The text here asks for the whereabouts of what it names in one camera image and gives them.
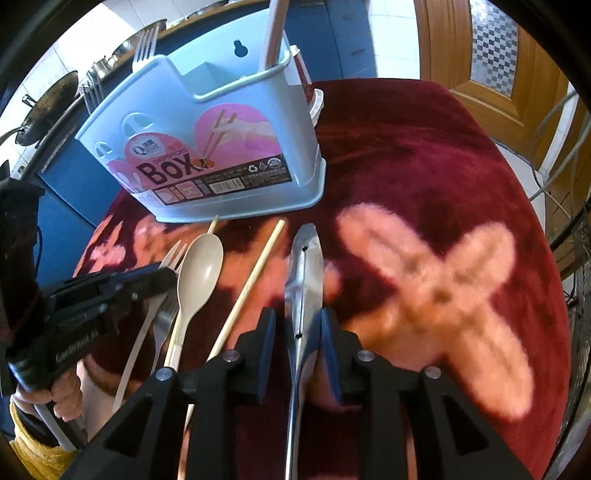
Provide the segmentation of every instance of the yellow sleeve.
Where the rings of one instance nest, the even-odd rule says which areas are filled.
[[[48,447],[36,441],[22,424],[13,402],[10,416],[16,437],[11,446],[19,460],[35,480],[58,480],[77,452],[64,452],[61,447]]]

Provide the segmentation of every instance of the finger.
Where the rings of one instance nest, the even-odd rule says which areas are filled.
[[[83,400],[83,394],[82,394],[82,392],[80,392],[80,394],[78,395],[78,401],[76,402],[76,405],[74,405],[74,407],[72,408],[72,410],[70,412],[64,414],[64,416],[61,419],[63,421],[70,421],[70,420],[75,420],[80,415],[82,415],[82,400]]]
[[[29,404],[45,404],[51,400],[51,393],[48,390],[39,390],[36,392],[28,392],[22,386],[17,386],[17,391],[13,395],[15,400],[22,403]]]
[[[36,416],[37,418],[39,418],[39,415],[37,414],[35,407],[33,405],[31,405],[30,403],[23,402],[22,400],[17,399],[14,395],[12,396],[12,401],[14,402],[14,404],[17,406],[17,408],[20,411],[22,411],[24,413],[28,413],[29,415],[33,415],[33,416]]]
[[[58,403],[79,389],[80,378],[76,375],[76,371],[68,370],[51,387],[51,396],[53,401]]]
[[[77,392],[73,393],[69,397],[64,398],[61,402],[56,403],[53,407],[53,413],[56,414],[56,417],[62,418],[64,416],[72,415],[78,404],[82,401],[82,392],[78,390]]]

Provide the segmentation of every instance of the red tablecloth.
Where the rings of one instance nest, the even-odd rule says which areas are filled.
[[[439,85],[412,80],[323,82],[317,135],[328,162],[318,205],[286,213],[281,235],[228,345],[262,306],[282,311],[287,255],[306,222],[324,258],[325,304],[364,347],[394,364],[441,365],[507,444],[541,478],[555,447],[569,381],[569,327],[558,271],[536,215],[493,142]],[[203,363],[277,217],[221,222],[225,263],[216,291],[193,320],[181,370]],[[161,260],[206,225],[157,223],[122,193],[100,224],[78,273]],[[118,376],[143,318],[86,360],[105,391]],[[152,360],[151,339],[134,387]],[[266,405],[239,415],[240,479],[282,475],[287,371],[277,359]],[[312,402],[326,406],[322,385]],[[355,413],[309,404],[301,478],[356,475]]]

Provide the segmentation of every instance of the door panel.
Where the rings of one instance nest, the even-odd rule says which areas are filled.
[[[550,56],[486,0],[415,0],[421,78],[448,88],[493,139],[539,166],[557,115],[536,142],[568,80]]]

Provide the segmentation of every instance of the wok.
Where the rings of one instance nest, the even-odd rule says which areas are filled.
[[[0,137],[0,145],[16,132],[18,133],[15,142],[23,147],[41,140],[74,101],[77,90],[78,72],[74,70],[55,82],[38,101],[26,94],[22,102],[30,106],[31,111],[20,126]]]

